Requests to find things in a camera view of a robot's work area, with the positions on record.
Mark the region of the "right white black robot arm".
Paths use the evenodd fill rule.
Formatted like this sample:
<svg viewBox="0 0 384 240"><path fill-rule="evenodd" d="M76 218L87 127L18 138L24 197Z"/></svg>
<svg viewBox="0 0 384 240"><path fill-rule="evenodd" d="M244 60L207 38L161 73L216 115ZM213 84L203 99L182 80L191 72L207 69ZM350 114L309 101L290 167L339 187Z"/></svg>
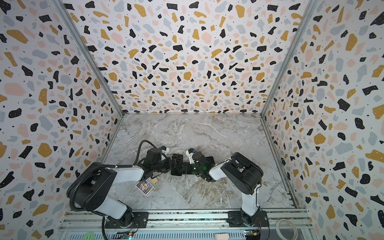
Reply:
<svg viewBox="0 0 384 240"><path fill-rule="evenodd" d="M235 227L261 225L259 189L264 172L259 166L238 152L219 164L213 157L205 157L195 149L187 150L186 154L189 161L178 164L180 173L177 175L196 175L207 182L229 179L242 193L242 206L239 211L228 213L227 222Z"/></svg>

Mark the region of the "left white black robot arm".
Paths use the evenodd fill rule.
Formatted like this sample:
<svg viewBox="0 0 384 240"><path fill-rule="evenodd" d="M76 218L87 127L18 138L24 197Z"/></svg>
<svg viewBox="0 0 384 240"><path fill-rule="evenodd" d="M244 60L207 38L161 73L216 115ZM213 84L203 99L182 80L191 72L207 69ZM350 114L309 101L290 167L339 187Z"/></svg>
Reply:
<svg viewBox="0 0 384 240"><path fill-rule="evenodd" d="M166 155L167 148L152 148L134 165L105 165L92 163L67 190L70 208L74 212L87 211L115 223L118 228L139 224L128 205L109 196L113 185L133 182L142 183L153 178L154 173L167 173L183 164L183 155Z"/></svg>

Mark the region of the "colourful printed card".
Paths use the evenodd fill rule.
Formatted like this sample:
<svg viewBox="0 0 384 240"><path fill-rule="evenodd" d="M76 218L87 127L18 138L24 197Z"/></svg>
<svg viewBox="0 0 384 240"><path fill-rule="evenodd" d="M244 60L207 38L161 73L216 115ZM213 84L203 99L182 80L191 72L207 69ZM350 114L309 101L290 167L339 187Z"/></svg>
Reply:
<svg viewBox="0 0 384 240"><path fill-rule="evenodd" d="M151 182L144 180L142 182L137 183L136 187L141 193L147 196L153 190L154 185Z"/></svg>

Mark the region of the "white tape roll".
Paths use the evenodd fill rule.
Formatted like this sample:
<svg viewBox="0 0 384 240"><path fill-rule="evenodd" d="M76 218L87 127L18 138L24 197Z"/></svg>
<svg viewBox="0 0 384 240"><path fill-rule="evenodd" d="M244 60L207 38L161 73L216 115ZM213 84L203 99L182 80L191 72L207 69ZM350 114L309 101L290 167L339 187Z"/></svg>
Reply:
<svg viewBox="0 0 384 240"><path fill-rule="evenodd" d="M297 227L287 219L280 219L276 222L276 233L281 240L297 240L299 231Z"/></svg>

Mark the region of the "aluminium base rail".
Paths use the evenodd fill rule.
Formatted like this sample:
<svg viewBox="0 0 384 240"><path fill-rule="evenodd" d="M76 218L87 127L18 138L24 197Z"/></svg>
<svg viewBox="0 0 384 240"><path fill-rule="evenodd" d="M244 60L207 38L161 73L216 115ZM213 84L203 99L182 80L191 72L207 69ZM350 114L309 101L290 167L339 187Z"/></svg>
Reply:
<svg viewBox="0 0 384 240"><path fill-rule="evenodd" d="M317 239L304 209L263 209L260 226L231 226L228 213L238 210L138 210L139 224L118 228L91 213L70 212L59 228L58 240L281 240L276 222L291 221L297 240Z"/></svg>

